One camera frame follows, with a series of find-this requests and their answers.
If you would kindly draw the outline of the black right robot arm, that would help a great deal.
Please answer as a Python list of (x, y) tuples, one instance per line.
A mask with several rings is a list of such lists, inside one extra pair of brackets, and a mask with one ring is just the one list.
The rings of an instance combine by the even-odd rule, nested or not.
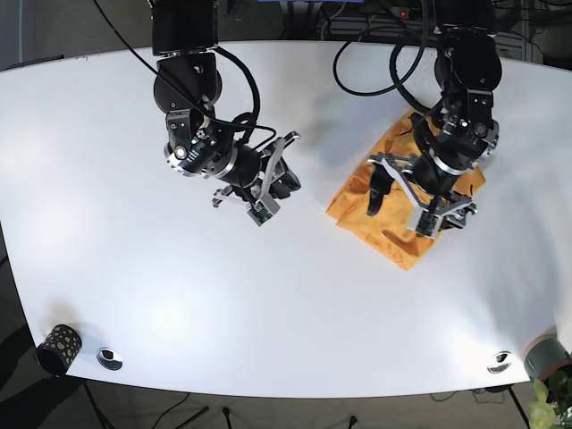
[[(234, 202), (244, 206), (257, 225), (266, 223), (278, 213), (279, 200), (301, 187), (283, 158), (299, 134), (273, 135), (256, 147), (249, 145), (261, 127), (260, 93), (246, 64), (218, 45), (216, 2), (153, 1), (150, 9), (157, 59), (154, 97), (165, 114), (166, 162), (183, 176), (225, 182), (215, 192), (213, 206)], [(242, 71), (253, 99), (249, 111), (230, 121), (215, 114), (223, 89), (218, 55)]]

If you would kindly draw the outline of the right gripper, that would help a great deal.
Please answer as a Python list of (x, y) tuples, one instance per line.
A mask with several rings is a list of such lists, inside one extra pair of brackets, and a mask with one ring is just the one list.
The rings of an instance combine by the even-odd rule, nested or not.
[(244, 206), (257, 226), (271, 220), (281, 208), (278, 201), (301, 188), (283, 158), (284, 150), (298, 139), (299, 134), (291, 131), (260, 150), (242, 147), (232, 169), (221, 178), (227, 186), (214, 193), (213, 207), (223, 202)]

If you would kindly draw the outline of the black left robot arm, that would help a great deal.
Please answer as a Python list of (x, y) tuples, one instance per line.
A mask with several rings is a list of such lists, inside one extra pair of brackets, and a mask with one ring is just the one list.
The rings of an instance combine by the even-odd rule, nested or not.
[(435, 106), (421, 105), (405, 88), (412, 75), (399, 75), (397, 59), (406, 41), (398, 41), (390, 56), (391, 88), (413, 108), (410, 115), (415, 155), (379, 152), (372, 165), (367, 213), (375, 216), (393, 184), (398, 184), (412, 205), (407, 227), (420, 237), (433, 239), (446, 229), (462, 229), (477, 212), (471, 195), (454, 189), (458, 180), (474, 170), (496, 147), (499, 124), (492, 118), (493, 91), (502, 69), (496, 52), (495, 18), (489, 1), (424, 1), (422, 30), (406, 33), (419, 41), (423, 53), (434, 43), (434, 75), (441, 90)]

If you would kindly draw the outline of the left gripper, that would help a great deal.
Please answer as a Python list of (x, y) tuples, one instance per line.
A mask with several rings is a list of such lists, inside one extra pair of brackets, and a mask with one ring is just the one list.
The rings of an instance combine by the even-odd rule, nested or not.
[(453, 189), (459, 177), (441, 169), (426, 153), (408, 157), (378, 153), (368, 163), (373, 166), (368, 216), (379, 213), (393, 184), (412, 205), (406, 228), (419, 237), (434, 239), (441, 231), (464, 229), (467, 217), (477, 213), (472, 197)]

